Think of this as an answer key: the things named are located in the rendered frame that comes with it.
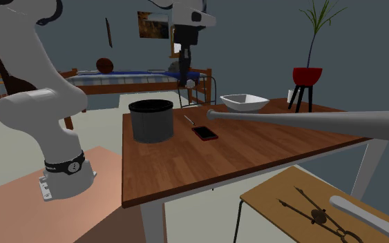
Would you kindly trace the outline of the wooden bed with blue bedding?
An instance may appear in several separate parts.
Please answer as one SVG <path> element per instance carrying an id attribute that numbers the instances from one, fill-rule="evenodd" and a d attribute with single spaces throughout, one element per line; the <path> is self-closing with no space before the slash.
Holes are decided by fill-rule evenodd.
<path id="1" fill-rule="evenodd" d="M 101 95 L 177 90 L 180 74 L 161 71 L 119 71 L 102 74 L 97 71 L 78 71 L 74 68 L 62 72 L 61 76 L 87 95 Z M 210 68 L 191 69 L 188 78 L 196 82 L 194 88 L 188 90 L 188 104 L 210 104 L 216 101 L 216 96 L 211 94 L 216 82 Z"/>

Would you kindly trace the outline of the brown basketball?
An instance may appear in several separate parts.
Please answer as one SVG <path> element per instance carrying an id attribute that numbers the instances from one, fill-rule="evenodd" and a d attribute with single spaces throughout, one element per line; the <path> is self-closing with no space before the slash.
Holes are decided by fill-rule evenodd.
<path id="1" fill-rule="evenodd" d="M 102 57 L 96 61 L 96 68 L 100 73 L 108 74 L 113 72 L 114 65 L 110 59 Z"/>

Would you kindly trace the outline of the white square bowl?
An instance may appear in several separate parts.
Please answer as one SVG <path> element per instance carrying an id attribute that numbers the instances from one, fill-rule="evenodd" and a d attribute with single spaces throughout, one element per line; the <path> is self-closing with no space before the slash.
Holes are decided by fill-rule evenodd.
<path id="1" fill-rule="evenodd" d="M 269 103 L 266 98 L 249 94 L 223 95 L 220 98 L 231 113 L 258 113 Z"/>

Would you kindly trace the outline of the dark grey cylindrical bin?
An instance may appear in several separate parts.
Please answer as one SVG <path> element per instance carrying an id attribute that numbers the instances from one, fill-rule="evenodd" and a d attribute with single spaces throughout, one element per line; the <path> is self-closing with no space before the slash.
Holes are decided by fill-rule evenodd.
<path id="1" fill-rule="evenodd" d="M 173 102 L 145 99 L 129 104 L 133 138 L 143 144 L 164 142 L 173 137 Z"/>

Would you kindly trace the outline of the black phone with red case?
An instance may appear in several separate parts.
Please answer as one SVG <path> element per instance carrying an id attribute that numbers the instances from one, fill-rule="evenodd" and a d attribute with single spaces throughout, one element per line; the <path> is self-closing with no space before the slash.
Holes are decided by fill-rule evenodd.
<path id="1" fill-rule="evenodd" d="M 217 134 L 215 134 L 213 131 L 211 131 L 206 126 L 198 126 L 193 127 L 192 131 L 202 140 L 202 141 L 209 141 L 213 139 L 218 139 Z"/>

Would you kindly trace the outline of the plant in red pot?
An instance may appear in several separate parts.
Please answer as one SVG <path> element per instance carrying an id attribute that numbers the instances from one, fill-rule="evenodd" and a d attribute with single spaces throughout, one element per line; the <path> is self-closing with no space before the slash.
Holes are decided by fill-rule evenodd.
<path id="1" fill-rule="evenodd" d="M 310 9 L 299 10 L 309 19 L 310 23 L 312 24 L 313 34 L 312 40 L 310 42 L 306 67 L 294 68 L 292 71 L 292 78 L 295 84 L 295 88 L 293 90 L 288 109 L 292 108 L 296 98 L 298 98 L 295 113 L 298 113 L 301 109 L 305 90 L 308 92 L 308 112 L 312 112 L 313 88 L 317 81 L 320 79 L 323 72 L 322 68 L 314 68 L 310 66 L 312 49 L 319 30 L 326 23 L 330 26 L 332 24 L 332 18 L 347 9 L 347 7 L 344 7 L 340 10 L 337 10 L 335 13 L 330 14 L 339 1 L 340 0 L 336 0 L 334 3 L 331 3 L 330 0 L 324 0 L 323 6 L 319 11 L 317 11 L 314 0 L 311 0 Z"/>

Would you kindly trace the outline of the wooden table with white legs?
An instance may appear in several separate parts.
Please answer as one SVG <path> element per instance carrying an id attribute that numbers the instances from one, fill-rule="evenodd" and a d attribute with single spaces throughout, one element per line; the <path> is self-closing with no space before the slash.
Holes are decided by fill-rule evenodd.
<path id="1" fill-rule="evenodd" d="M 166 242 L 166 202 L 363 144 L 366 151 L 352 189 L 355 198 L 362 198 L 387 146 L 380 139 L 210 120 L 207 110 L 206 106 L 175 109 L 173 137 L 156 144 L 136 142 L 131 117 L 123 116 L 122 207 L 140 207 L 146 243 Z M 192 131 L 198 126 L 206 126 L 218 139 L 202 141 Z"/>

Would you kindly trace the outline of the grey baseball bat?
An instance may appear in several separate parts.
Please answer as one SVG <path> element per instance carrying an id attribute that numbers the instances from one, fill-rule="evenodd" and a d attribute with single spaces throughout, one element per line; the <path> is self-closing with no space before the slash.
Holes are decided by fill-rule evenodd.
<path id="1" fill-rule="evenodd" d="M 251 114 L 210 109 L 207 118 L 266 122 L 389 141 L 389 111 Z"/>

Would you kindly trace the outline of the light wooden side table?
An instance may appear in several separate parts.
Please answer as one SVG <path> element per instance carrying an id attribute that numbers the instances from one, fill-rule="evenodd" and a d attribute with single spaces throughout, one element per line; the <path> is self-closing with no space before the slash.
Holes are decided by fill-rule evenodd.
<path id="1" fill-rule="evenodd" d="M 307 197 L 324 209 L 345 230 L 358 235 L 363 243 L 389 243 L 388 236 L 357 218 L 334 208 L 330 204 L 330 198 L 333 195 L 340 196 L 389 222 L 389 216 L 385 213 L 364 204 L 295 166 L 286 168 L 262 184 L 243 193 L 240 199 L 297 243 L 342 243 L 339 237 L 334 234 L 336 226 L 331 221 L 325 223 L 332 229 L 332 231 L 328 231 L 318 224 L 312 224 L 311 220 L 281 204 L 281 202 L 286 202 L 309 215 L 314 206 L 306 199 Z"/>

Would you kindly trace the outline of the dark metal divider compass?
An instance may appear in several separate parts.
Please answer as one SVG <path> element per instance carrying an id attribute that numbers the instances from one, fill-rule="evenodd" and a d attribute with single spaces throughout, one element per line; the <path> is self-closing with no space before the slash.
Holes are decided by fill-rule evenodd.
<path id="1" fill-rule="evenodd" d="M 309 202 L 314 206 L 314 209 L 311 210 L 310 215 L 307 215 L 303 213 L 302 211 L 298 210 L 297 208 L 294 208 L 293 206 L 289 205 L 287 202 L 284 202 L 283 200 L 278 199 L 278 201 L 281 203 L 282 206 L 287 207 L 295 211 L 296 213 L 302 215 L 303 217 L 307 218 L 311 224 L 317 224 L 320 227 L 324 228 L 325 230 L 331 232 L 332 234 L 339 237 L 339 239 L 342 241 L 342 243 L 348 243 L 346 240 L 346 236 L 350 236 L 351 238 L 355 239 L 358 243 L 363 243 L 363 240 L 356 235 L 355 233 L 351 231 L 345 230 L 342 226 L 340 226 L 335 220 L 333 220 L 327 213 L 324 208 L 321 208 L 318 206 L 313 200 L 311 200 L 302 189 L 295 187 L 295 189 Z M 335 225 L 336 230 L 331 229 L 329 226 L 326 226 L 325 223 L 329 221 Z"/>

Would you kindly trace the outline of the salmon robot stand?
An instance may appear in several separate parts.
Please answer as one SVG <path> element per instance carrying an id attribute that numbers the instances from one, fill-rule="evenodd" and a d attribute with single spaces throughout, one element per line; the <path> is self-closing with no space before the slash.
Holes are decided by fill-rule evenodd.
<path id="1" fill-rule="evenodd" d="M 122 208 L 122 157 L 100 146 L 85 153 L 93 185 L 44 201 L 37 171 L 0 186 L 0 243 L 146 243 L 139 206 Z"/>

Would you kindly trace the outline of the dark landscape wall picture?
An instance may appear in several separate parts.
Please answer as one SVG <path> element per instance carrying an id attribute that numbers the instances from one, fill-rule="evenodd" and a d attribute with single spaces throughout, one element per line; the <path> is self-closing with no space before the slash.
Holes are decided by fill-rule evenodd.
<path id="1" fill-rule="evenodd" d="M 169 38 L 169 16 L 167 14 L 138 11 L 137 21 L 140 38 Z"/>

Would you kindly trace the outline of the thin brown wall ornament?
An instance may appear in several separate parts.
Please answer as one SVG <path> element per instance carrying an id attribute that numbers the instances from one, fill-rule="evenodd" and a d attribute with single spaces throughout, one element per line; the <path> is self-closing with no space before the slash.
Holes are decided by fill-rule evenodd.
<path id="1" fill-rule="evenodd" d="M 107 36 L 108 36 L 108 44 L 112 48 L 113 42 L 112 42 L 112 36 L 111 36 L 111 27 L 110 27 L 110 23 L 109 23 L 107 17 L 105 17 L 105 23 L 106 23 L 106 32 L 107 32 Z"/>

